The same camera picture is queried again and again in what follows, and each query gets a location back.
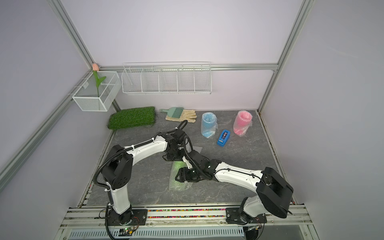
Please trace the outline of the green plastic wine glass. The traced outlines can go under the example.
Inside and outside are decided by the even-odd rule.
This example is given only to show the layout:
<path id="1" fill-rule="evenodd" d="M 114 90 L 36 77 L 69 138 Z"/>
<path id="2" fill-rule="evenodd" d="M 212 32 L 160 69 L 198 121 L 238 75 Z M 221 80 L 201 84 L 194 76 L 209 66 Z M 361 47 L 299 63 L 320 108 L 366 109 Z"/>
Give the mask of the green plastic wine glass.
<path id="1" fill-rule="evenodd" d="M 169 181 L 169 190 L 172 192 L 181 192 L 187 190 L 190 185 L 189 183 L 180 183 L 176 180 L 177 174 L 179 173 L 180 168 L 184 168 L 187 165 L 182 161 L 173 162 L 171 173 L 170 173 L 170 181 Z"/>

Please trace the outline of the blue tape dispenser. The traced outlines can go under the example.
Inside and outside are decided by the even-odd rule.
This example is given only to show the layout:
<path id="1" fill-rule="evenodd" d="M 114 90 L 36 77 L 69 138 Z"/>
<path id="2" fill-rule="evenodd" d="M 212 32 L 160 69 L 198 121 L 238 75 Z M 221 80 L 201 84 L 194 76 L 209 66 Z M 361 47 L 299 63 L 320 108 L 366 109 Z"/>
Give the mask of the blue tape dispenser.
<path id="1" fill-rule="evenodd" d="M 224 147 L 226 145 L 227 141 L 229 140 L 230 135 L 231 135 L 230 131 L 223 130 L 218 141 L 217 141 L 217 145 L 219 145 L 220 147 Z"/>

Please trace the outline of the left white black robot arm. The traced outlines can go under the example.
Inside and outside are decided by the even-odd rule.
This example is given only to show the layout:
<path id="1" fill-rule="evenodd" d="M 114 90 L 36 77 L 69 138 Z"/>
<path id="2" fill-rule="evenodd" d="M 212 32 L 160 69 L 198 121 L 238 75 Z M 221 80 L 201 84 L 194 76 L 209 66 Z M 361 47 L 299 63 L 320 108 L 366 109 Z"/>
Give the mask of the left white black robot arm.
<path id="1" fill-rule="evenodd" d="M 108 197 L 106 207 L 107 226 L 142 225 L 145 218 L 135 213 L 129 188 L 137 165 L 155 156 L 162 156 L 168 162 L 185 158 L 183 142 L 186 133 L 178 127 L 168 132 L 158 132 L 144 142 L 123 147 L 113 146 L 105 161 L 98 167 L 93 183 L 102 188 Z"/>

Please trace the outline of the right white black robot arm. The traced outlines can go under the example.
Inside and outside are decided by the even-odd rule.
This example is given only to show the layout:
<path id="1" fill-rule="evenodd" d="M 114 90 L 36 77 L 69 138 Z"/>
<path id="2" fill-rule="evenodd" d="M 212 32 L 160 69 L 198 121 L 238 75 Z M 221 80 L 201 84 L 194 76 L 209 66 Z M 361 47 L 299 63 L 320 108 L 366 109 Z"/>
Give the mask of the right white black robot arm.
<path id="1" fill-rule="evenodd" d="M 177 182 L 207 180 L 230 183 L 256 193 L 254 197 L 245 197 L 236 212 L 227 213 L 226 222 L 229 224 L 252 224 L 266 213 L 285 219 L 291 213 L 289 207 L 294 189 L 273 168 L 266 167 L 260 171 L 234 167 L 219 160 L 210 160 L 197 151 L 185 153 L 183 161 L 187 166 L 178 170 Z"/>

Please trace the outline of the beige cloth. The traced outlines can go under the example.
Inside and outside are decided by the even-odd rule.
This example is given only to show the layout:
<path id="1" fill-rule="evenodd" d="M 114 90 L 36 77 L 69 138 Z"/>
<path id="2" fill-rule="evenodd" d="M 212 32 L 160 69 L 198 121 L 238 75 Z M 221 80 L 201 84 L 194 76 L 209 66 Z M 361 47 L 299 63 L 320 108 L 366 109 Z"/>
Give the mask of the beige cloth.
<path id="1" fill-rule="evenodd" d="M 183 110 L 179 118 L 171 118 L 166 116 L 166 120 L 172 121 L 172 122 L 182 122 L 184 120 L 187 120 L 189 123 L 195 123 L 196 119 L 197 119 L 197 114 L 195 110 Z"/>

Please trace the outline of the green artificial grass mat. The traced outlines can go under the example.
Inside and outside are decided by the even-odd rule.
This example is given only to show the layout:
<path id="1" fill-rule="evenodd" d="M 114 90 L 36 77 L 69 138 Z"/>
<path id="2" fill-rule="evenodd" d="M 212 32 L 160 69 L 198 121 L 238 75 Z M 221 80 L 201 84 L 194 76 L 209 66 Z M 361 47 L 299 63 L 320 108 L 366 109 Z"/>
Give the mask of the green artificial grass mat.
<path id="1" fill-rule="evenodd" d="M 153 125 L 156 120 L 155 107 L 121 110 L 110 116 L 107 124 L 110 130 L 120 130 Z"/>

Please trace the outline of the artificial pink tulip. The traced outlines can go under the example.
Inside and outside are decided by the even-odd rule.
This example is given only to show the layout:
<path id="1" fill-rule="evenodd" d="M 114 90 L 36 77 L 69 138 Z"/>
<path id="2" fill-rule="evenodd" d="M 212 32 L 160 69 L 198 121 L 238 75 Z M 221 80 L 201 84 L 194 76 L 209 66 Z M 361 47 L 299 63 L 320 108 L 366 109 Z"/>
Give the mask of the artificial pink tulip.
<path id="1" fill-rule="evenodd" d="M 100 87 L 101 83 L 106 79 L 106 77 L 105 76 L 99 77 L 98 72 L 100 71 L 100 68 L 96 63 L 92 64 L 92 69 L 93 69 L 93 76 L 94 76 L 95 82 L 96 82 L 97 94 L 99 97 L 100 96 L 99 87 Z"/>

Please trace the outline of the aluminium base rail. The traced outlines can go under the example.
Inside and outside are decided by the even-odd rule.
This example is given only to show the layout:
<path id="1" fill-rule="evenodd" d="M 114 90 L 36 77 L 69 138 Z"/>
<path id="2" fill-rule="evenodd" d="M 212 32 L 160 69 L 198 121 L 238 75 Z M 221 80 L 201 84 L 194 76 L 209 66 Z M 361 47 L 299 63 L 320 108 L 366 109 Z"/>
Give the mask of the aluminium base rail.
<path id="1" fill-rule="evenodd" d="M 122 226 L 106 221 L 104 207 L 69 209 L 55 239 L 319 239 L 304 205 L 291 205 L 285 219 L 267 213 L 243 226 L 228 222 L 238 208 L 233 203 L 136 206 L 133 210 L 137 217 L 131 224 Z"/>

